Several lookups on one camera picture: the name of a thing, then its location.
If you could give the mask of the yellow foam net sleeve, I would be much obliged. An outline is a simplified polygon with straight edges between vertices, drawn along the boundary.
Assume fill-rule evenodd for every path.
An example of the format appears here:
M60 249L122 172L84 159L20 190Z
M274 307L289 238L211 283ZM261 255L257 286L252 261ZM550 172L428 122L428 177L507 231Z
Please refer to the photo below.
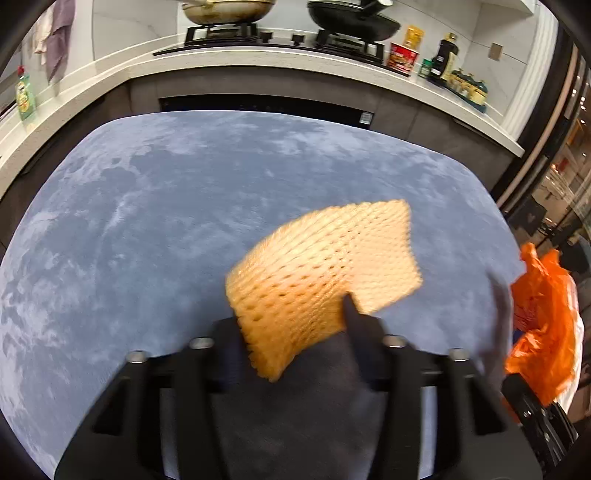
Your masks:
M280 226L228 273L225 295L259 377L270 382L315 344L345 330L342 298L363 314L423 284L402 199L331 206Z

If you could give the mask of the orange plastic bag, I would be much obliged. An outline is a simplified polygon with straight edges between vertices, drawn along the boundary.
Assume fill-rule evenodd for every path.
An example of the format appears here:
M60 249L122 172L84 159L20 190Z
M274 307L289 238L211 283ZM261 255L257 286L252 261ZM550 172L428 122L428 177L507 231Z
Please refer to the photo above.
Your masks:
M533 243L521 247L526 271L512 285L513 328L521 336L505 360L505 373L520 374L543 406L555 402L570 377L574 315L567 288L573 279L559 252L539 256Z

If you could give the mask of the white kitchen countertop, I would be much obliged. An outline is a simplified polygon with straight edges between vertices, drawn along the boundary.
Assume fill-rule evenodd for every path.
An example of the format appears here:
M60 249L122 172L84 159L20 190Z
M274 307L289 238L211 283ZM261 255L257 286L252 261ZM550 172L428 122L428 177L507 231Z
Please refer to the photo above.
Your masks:
M114 57L108 55L72 74L81 81L55 97L46 97L36 109L33 122L25 126L17 110L1 119L1 192L5 193L17 175L41 147L84 108L123 83L148 75L215 67L266 67L328 74L359 81L418 100L466 124L487 139L521 157L524 149L515 137L490 117L462 101L447 89L418 78L406 78L386 68L370 66L317 51L278 46L213 47L157 56L148 51L110 68L102 67Z

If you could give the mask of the blue grey velvet tablecloth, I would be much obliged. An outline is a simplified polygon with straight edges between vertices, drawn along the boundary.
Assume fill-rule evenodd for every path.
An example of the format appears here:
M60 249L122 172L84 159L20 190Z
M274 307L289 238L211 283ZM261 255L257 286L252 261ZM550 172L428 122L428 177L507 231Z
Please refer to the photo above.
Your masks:
M380 314L416 347L462 347L499 386L523 273L465 166L376 132L230 111L141 115L86 136L30 204L1 263L1 410L53 474L132 350L174 352L228 317L226 273L312 210L403 199L422 287Z

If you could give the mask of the glass sliding door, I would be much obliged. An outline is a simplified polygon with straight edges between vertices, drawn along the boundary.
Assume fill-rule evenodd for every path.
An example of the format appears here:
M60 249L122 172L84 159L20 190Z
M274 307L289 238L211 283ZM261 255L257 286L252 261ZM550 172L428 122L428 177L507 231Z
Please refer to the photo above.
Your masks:
M518 244L558 250L577 277L590 268L590 64L568 32L557 44L513 160L492 190Z

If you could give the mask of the green lidded condiment jar set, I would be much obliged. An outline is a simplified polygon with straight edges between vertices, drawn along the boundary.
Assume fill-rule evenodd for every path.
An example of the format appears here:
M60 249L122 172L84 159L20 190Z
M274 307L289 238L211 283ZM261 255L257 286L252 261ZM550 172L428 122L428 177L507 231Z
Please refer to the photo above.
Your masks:
M481 113L486 112L488 87L484 81L477 81L472 74L457 69L450 74L447 88Z

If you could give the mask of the small green capped jar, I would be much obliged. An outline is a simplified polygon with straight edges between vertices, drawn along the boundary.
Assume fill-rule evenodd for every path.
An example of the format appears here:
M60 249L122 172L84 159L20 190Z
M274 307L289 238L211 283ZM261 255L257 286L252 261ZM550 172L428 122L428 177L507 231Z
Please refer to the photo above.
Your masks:
M418 75L421 78L428 79L431 74L431 68L432 68L432 61L430 59L425 58L422 61Z

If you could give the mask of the dark soy sauce bottle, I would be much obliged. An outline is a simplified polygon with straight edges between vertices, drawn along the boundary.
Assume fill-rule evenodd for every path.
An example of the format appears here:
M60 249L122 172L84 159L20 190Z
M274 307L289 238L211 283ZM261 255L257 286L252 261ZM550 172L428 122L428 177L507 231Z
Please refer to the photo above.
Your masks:
M457 35L454 32L449 32L440 42L438 53L431 61L428 75L430 82L439 86L446 86L459 54L456 41Z

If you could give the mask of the red instant noodle cup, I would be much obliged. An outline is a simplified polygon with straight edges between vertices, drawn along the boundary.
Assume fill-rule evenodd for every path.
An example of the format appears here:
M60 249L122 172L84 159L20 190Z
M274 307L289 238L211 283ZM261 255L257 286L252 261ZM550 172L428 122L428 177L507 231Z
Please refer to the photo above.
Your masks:
M387 67L403 76L410 77L419 52L402 44L392 43Z

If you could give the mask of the yellow seasoning packet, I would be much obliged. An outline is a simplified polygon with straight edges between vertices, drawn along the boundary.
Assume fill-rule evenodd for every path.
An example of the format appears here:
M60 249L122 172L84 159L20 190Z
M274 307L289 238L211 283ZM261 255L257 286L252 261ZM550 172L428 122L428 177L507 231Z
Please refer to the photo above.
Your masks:
M421 28L414 25L410 25L407 28L403 45L411 50L418 50L420 48L424 35L425 32Z

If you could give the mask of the black wok with lid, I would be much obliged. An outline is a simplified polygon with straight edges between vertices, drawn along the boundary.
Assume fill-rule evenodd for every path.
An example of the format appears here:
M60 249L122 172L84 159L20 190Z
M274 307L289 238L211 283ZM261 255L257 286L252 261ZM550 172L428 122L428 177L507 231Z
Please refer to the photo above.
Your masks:
M312 21L332 34L359 38L366 42L383 41L394 36L401 24L384 11L393 1L308 1Z

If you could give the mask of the black gas stove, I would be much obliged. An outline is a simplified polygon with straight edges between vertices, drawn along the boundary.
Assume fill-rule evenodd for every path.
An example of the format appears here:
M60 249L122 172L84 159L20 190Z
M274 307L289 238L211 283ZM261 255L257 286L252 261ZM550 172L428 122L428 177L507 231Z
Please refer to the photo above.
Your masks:
M376 66L384 65L385 56L384 45L377 42L329 33L324 29L318 30L317 33L288 31L287 34L280 34L279 31L259 29L256 23L188 27L181 43L158 50L153 56L204 48L239 46L318 51Z

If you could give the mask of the green dish soap bottle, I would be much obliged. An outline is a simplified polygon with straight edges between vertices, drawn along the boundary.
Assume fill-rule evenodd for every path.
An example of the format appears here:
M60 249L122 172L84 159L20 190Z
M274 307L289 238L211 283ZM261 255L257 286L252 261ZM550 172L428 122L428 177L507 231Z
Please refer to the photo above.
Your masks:
M35 113L35 96L32 90L30 76L22 65L17 68L17 77L15 86L17 110L20 119L26 121Z

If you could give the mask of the beige wok with lid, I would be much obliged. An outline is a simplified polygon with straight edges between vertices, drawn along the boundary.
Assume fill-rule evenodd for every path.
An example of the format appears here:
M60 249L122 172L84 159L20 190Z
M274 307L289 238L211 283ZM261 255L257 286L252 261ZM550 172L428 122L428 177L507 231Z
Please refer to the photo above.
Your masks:
M181 9L188 20L207 26L256 22L274 5L274 0L201 0L181 2Z

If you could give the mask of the white hanging cloth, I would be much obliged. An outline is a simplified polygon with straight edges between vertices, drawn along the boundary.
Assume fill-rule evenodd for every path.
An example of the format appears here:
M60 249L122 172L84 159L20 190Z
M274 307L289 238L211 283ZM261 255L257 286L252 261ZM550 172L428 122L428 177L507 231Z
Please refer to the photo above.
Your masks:
M33 26L32 50L41 65L46 64L47 41L52 33L54 6L49 6Z

